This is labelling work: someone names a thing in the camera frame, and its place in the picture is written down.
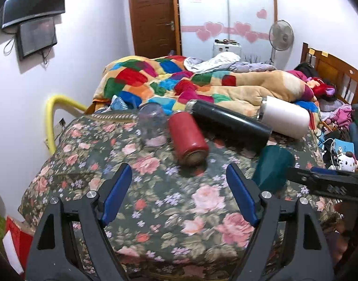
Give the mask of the dark teal faceted cup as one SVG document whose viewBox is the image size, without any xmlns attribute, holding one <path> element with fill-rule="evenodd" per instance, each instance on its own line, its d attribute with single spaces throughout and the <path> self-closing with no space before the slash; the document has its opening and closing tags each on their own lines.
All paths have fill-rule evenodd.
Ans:
<svg viewBox="0 0 358 281">
<path fill-rule="evenodd" d="M 295 157 L 290 151 L 268 145 L 260 153 L 252 180 L 261 191 L 275 194 L 284 188 L 288 169 L 294 166 Z"/>
</svg>

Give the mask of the red metal cup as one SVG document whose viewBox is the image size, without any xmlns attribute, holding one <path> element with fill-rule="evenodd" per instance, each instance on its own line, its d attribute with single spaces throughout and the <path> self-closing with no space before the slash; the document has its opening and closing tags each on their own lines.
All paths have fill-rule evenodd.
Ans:
<svg viewBox="0 0 358 281">
<path fill-rule="evenodd" d="M 167 124 L 178 162 L 183 166 L 202 164 L 209 154 L 209 147 L 192 115 L 176 112 Z"/>
</svg>

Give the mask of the white thermos bottle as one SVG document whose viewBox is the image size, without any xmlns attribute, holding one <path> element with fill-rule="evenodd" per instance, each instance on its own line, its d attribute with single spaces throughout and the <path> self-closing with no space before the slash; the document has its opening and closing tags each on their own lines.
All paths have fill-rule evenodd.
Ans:
<svg viewBox="0 0 358 281">
<path fill-rule="evenodd" d="M 258 120 L 270 126 L 274 132 L 300 139 L 309 129 L 310 115 L 298 105 L 267 96 L 262 98 Z"/>
</svg>

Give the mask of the pink red clothes pile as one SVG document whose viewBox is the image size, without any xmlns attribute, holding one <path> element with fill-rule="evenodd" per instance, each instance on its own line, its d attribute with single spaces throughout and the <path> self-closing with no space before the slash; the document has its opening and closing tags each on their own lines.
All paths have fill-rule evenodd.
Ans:
<svg viewBox="0 0 358 281">
<path fill-rule="evenodd" d="M 352 106 L 336 98 L 336 87 L 324 82 L 321 78 L 310 77 L 300 70 L 289 70 L 288 73 L 306 83 L 305 99 L 307 93 L 313 95 L 319 104 L 319 117 L 327 124 L 335 124 L 341 128 L 348 128 L 352 122 Z"/>
</svg>

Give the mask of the wooden headboard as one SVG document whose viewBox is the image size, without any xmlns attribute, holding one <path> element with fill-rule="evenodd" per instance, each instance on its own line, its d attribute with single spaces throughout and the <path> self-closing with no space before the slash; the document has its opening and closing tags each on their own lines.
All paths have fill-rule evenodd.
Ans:
<svg viewBox="0 0 358 281">
<path fill-rule="evenodd" d="M 319 77 L 334 84 L 336 97 L 346 104 L 358 104 L 358 70 L 345 61 L 303 43 L 301 62 L 310 63 Z"/>
</svg>

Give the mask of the black thermos bottle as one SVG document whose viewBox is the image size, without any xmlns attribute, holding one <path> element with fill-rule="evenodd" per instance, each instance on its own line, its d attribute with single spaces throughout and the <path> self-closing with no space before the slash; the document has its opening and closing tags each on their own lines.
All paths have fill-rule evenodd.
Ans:
<svg viewBox="0 0 358 281">
<path fill-rule="evenodd" d="M 197 125 L 229 145 L 260 153 L 267 145 L 272 128 L 256 119 L 203 100 L 190 100 L 185 105 Z"/>
</svg>

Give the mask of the grey white crumpled cloth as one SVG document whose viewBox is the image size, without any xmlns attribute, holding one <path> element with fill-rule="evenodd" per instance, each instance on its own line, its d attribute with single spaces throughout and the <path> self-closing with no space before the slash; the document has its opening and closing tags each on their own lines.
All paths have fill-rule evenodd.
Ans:
<svg viewBox="0 0 358 281">
<path fill-rule="evenodd" d="M 216 71 L 231 71 L 235 73 L 266 72 L 277 70 L 267 63 L 249 63 L 242 61 L 240 56 L 233 52 L 222 52 L 209 60 L 188 57 L 184 59 L 184 68 L 195 74 L 205 74 Z"/>
</svg>

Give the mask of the standing electric fan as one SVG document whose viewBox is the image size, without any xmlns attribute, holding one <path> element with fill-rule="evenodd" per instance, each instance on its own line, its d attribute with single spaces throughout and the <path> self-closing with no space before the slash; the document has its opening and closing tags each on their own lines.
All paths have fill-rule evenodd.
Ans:
<svg viewBox="0 0 358 281">
<path fill-rule="evenodd" d="M 275 64 L 276 52 L 285 52 L 294 42 L 292 26 L 285 20 L 278 20 L 272 24 L 268 33 L 268 40 L 272 47 L 271 64 Z"/>
</svg>

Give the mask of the yellow foam tube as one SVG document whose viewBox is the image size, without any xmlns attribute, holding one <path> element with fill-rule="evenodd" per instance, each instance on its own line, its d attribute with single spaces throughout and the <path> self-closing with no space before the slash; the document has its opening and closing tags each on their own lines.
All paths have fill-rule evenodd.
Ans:
<svg viewBox="0 0 358 281">
<path fill-rule="evenodd" d="M 45 105 L 45 132 L 46 132 L 46 145 L 51 155 L 56 151 L 56 143 L 54 136 L 54 106 L 56 104 L 64 104 L 85 112 L 87 107 L 79 102 L 71 99 L 65 95 L 53 95 L 47 101 Z"/>
</svg>

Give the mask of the white small cabinet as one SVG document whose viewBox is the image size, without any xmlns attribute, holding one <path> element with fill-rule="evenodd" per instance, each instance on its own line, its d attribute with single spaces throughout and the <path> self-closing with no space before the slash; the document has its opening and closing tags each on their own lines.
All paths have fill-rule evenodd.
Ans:
<svg viewBox="0 0 358 281">
<path fill-rule="evenodd" d="M 217 42 L 213 44 L 213 57 L 217 56 L 219 53 L 223 52 L 232 52 L 238 56 L 242 55 L 242 48 L 238 42 Z"/>
</svg>

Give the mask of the colourful patchwork quilt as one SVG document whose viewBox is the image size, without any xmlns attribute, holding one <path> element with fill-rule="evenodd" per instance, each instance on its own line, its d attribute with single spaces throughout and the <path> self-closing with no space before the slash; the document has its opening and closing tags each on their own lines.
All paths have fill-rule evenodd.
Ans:
<svg viewBox="0 0 358 281">
<path fill-rule="evenodd" d="M 196 74 L 184 67 L 183 56 L 149 59 L 126 56 L 109 63 L 93 96 L 93 108 L 120 97 L 131 107 L 159 103 L 165 112 L 183 110 L 190 100 L 204 100 L 249 117 L 255 117 L 262 99 L 315 102 L 311 88 L 282 70 L 236 73 L 218 70 Z"/>
</svg>

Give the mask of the sliding wardrobe with hearts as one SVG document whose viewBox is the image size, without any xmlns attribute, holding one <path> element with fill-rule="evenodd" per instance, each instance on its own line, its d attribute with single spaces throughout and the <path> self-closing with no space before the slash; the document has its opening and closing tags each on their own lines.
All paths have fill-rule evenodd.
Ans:
<svg viewBox="0 0 358 281">
<path fill-rule="evenodd" d="M 181 53 L 202 60 L 219 51 L 216 41 L 234 40 L 241 60 L 271 59 L 268 38 L 274 23 L 274 0 L 178 0 Z"/>
</svg>

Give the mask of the brown wooden door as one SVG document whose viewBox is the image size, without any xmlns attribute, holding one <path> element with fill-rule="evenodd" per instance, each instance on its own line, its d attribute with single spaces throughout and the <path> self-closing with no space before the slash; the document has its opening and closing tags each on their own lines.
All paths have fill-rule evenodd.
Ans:
<svg viewBox="0 0 358 281">
<path fill-rule="evenodd" d="M 181 54 L 178 0 L 129 0 L 129 11 L 136 55 Z"/>
</svg>

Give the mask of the small black wall monitor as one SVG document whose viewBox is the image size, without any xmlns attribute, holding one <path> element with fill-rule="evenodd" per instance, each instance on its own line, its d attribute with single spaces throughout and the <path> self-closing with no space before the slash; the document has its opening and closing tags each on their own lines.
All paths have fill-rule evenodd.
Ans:
<svg viewBox="0 0 358 281">
<path fill-rule="evenodd" d="M 29 20 L 18 25 L 17 52 L 19 60 L 57 44 L 56 27 L 53 17 Z"/>
</svg>

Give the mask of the wall mounted black television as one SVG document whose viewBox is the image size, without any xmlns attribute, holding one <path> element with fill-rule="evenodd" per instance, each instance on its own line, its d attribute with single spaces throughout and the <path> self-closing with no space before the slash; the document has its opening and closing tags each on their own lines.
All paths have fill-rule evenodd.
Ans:
<svg viewBox="0 0 358 281">
<path fill-rule="evenodd" d="M 65 0 L 6 0 L 0 8 L 0 28 L 5 29 L 33 18 L 60 15 Z"/>
</svg>

